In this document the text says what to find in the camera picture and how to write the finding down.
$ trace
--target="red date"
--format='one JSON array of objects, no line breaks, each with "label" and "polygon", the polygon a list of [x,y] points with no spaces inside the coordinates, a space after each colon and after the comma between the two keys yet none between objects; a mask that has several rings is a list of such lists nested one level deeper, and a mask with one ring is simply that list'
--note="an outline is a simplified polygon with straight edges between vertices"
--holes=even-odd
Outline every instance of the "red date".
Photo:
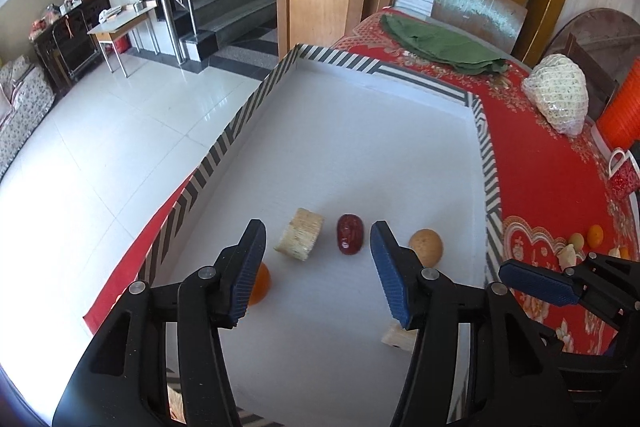
[{"label": "red date", "polygon": [[364,225],[355,214],[344,214],[338,219],[338,248],[342,253],[353,255],[362,248]]}]

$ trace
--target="red mug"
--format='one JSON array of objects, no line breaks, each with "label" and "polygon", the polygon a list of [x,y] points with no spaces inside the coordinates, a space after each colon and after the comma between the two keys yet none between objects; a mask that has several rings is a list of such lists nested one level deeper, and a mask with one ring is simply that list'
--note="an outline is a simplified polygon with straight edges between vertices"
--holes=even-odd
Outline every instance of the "red mug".
[{"label": "red mug", "polygon": [[[622,155],[622,159],[615,166],[612,163],[616,156]],[[613,194],[619,200],[626,198],[632,192],[640,188],[640,169],[638,163],[630,151],[614,149],[609,159],[609,184]]]}]

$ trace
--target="silver screw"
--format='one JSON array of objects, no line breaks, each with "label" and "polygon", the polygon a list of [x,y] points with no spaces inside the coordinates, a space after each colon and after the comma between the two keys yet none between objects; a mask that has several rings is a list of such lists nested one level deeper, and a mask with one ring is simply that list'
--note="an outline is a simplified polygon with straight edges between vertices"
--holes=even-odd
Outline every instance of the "silver screw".
[{"label": "silver screw", "polygon": [[501,282],[494,282],[491,285],[491,291],[494,292],[496,295],[507,295],[507,292],[509,291],[509,289],[507,288],[507,286],[505,286]]},{"label": "silver screw", "polygon": [[203,266],[198,270],[198,277],[201,279],[213,279],[216,274],[216,269],[212,266]]},{"label": "silver screw", "polygon": [[135,281],[129,285],[129,293],[133,295],[138,295],[142,293],[146,288],[146,284],[144,281]]},{"label": "silver screw", "polygon": [[423,279],[427,279],[428,281],[434,281],[440,277],[440,272],[435,268],[422,268],[420,274]]}]

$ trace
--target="green cloth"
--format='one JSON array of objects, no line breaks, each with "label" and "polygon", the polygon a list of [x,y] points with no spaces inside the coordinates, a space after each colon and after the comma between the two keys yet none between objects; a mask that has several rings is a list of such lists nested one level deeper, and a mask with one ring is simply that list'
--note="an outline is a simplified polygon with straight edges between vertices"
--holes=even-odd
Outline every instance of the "green cloth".
[{"label": "green cloth", "polygon": [[384,14],[380,25],[406,50],[431,62],[449,64],[458,73],[503,73],[507,69],[499,53],[442,26],[394,14]]}]

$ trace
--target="sofa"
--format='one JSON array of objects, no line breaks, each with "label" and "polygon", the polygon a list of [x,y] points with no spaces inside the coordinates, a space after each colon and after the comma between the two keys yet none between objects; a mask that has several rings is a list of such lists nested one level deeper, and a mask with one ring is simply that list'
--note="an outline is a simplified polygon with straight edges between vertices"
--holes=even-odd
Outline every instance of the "sofa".
[{"label": "sofa", "polygon": [[0,68],[0,180],[53,100],[39,64],[22,56]]}]

